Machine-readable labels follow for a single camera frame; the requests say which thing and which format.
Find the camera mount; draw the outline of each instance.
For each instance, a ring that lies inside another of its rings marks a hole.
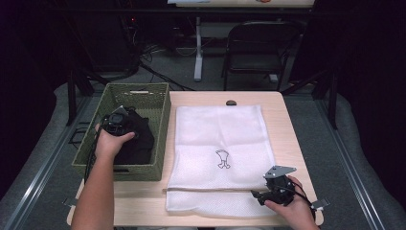
[[[273,166],[263,175],[269,192],[260,193],[252,190],[251,194],[258,200],[260,205],[264,205],[267,199],[284,206],[288,205],[292,202],[293,195],[295,195],[295,187],[286,175],[295,171],[296,168]]]

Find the forearm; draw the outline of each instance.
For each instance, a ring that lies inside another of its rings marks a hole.
[[[113,159],[97,159],[81,192],[72,229],[112,229],[114,222]]]

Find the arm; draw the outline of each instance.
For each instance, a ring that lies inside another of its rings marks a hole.
[[[301,182],[293,176],[288,176],[293,182],[302,187]],[[303,191],[295,187],[295,191],[302,194]],[[308,204],[298,195],[295,195],[293,201],[287,206],[282,206],[271,200],[265,200],[266,207],[272,209],[289,223],[295,230],[319,230],[319,227],[314,222]]]
[[[96,162],[87,179],[72,219],[72,229],[109,229],[114,224],[113,163],[123,143],[134,137],[130,132],[116,137],[103,129],[96,146]]]

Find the white desk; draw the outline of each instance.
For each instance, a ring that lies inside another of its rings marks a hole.
[[[180,8],[297,8],[311,9],[315,0],[271,0],[267,3],[262,3],[257,0],[210,0],[207,3],[177,3]],[[194,80],[202,80],[203,54],[201,46],[201,37],[204,36],[201,31],[200,17],[196,18],[196,63],[194,65]],[[232,29],[232,25],[222,27],[224,32],[221,36],[226,37]]]

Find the printed logo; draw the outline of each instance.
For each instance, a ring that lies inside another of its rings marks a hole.
[[[220,157],[220,160],[221,160],[221,163],[218,164],[217,166],[220,169],[223,169],[224,167],[226,169],[230,169],[231,166],[229,164],[227,164],[227,158],[229,156],[229,153],[224,149],[217,150],[215,153],[217,153],[217,155]]]

